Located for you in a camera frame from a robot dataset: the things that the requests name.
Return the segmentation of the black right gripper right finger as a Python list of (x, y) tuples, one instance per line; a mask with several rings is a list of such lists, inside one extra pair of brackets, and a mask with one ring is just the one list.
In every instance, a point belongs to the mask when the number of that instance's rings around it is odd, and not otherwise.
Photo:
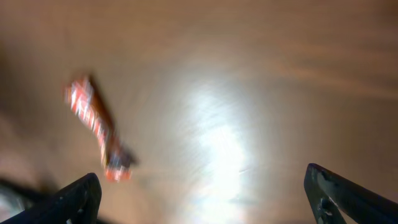
[(356, 223), (397, 223), (397, 203), (318, 165), (310, 163), (304, 178), (317, 223), (345, 223), (345, 213)]

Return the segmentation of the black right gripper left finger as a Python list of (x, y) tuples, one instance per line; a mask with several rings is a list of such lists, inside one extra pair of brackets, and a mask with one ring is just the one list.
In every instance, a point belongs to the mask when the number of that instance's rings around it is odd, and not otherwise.
[(89, 173), (55, 193), (40, 192), (1, 179), (1, 223), (98, 224), (101, 186)]

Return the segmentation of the orange chocolate bar wrapper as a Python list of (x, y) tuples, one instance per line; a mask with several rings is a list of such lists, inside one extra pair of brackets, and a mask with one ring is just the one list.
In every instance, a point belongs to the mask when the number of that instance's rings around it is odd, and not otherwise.
[(92, 76), (80, 75), (74, 78), (65, 87), (64, 97), (71, 112), (95, 136), (106, 178), (113, 182), (130, 179), (131, 167), (136, 159), (122, 143)]

